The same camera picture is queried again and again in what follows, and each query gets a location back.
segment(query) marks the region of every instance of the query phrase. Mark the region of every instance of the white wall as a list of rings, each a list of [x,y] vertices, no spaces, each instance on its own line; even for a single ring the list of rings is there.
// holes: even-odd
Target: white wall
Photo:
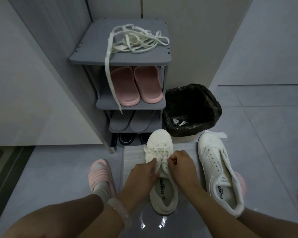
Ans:
[[[212,83],[298,84],[298,0],[253,0]]]
[[[102,143],[7,0],[0,0],[0,146]]]

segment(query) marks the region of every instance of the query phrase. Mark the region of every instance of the hand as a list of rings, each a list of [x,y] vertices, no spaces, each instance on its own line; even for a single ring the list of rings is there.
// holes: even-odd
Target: hand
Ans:
[[[117,196],[117,199],[125,205],[130,213],[150,193],[155,181],[160,176],[160,173],[153,172],[156,163],[157,160],[153,159],[147,164],[136,164],[130,171],[123,190]]]
[[[195,164],[187,152],[175,151],[167,161],[169,171],[185,196],[188,196],[193,189],[201,188]]]

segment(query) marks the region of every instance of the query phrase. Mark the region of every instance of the black slipper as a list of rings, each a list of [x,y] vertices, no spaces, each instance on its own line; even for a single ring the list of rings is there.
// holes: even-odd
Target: black slipper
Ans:
[[[119,143],[121,143],[124,146],[130,145],[133,142],[135,135],[136,134],[133,134],[133,133],[118,134]]]
[[[147,144],[148,139],[149,139],[149,137],[150,137],[151,134],[152,133],[142,133],[142,134],[140,134],[140,142],[142,144]]]

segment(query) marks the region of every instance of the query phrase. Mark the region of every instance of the brand logo on insole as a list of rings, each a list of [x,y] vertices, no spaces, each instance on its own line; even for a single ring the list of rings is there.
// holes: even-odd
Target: brand logo on insole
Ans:
[[[161,194],[164,195],[163,191],[165,189],[165,184],[162,181],[163,181],[163,179],[160,178],[160,191],[161,191]]]
[[[221,186],[218,186],[218,188],[219,188],[219,196],[220,196],[221,199],[223,199],[222,198],[222,196],[223,196],[223,189],[221,188]]]

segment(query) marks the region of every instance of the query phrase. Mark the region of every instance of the floor tile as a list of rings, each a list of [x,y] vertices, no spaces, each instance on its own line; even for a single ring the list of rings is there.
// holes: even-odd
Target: floor tile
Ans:
[[[89,195],[88,171],[97,159],[109,162],[119,189],[122,154],[118,147],[118,152],[110,155],[103,145],[36,147],[0,217],[0,237],[34,210]]]
[[[245,110],[298,208],[298,107]]]
[[[298,222],[298,212],[243,108],[223,108],[222,117],[210,130],[227,134],[222,141],[232,168],[246,182],[245,206]]]
[[[238,100],[232,86],[217,86],[214,92],[214,97],[220,103],[221,107],[240,107],[241,103]]]
[[[242,106],[298,105],[298,85],[241,85],[233,89]]]

